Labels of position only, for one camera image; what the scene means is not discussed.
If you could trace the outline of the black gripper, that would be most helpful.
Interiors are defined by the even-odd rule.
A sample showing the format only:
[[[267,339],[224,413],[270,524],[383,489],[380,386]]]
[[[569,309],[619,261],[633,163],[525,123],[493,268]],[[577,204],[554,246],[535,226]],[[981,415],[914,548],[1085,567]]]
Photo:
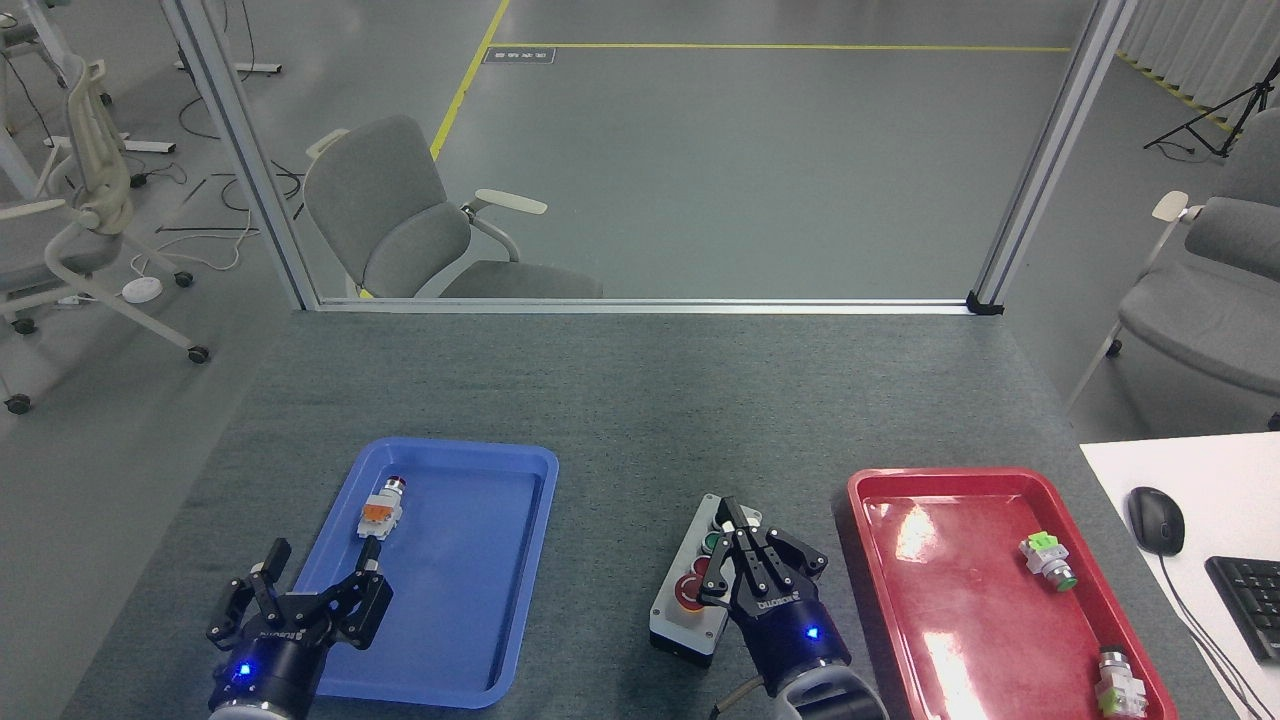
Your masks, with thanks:
[[[302,628],[283,628],[285,618],[274,585],[292,553],[287,538],[275,538],[265,560],[246,579],[233,577],[225,583],[206,637],[230,656],[214,673],[209,710],[214,715],[233,710],[251,715],[308,714],[332,644],[344,642],[367,650],[389,609],[394,591],[381,574],[380,552],[381,541],[365,537],[355,570],[302,603]],[[241,637],[251,602],[257,603],[265,623],[247,623]]]
[[[850,651],[817,589],[829,557],[786,530],[749,527],[733,496],[721,500],[716,525],[719,536],[696,601],[730,612],[767,694],[776,697],[815,667],[847,665]],[[740,560],[740,577],[724,574],[730,560]]]

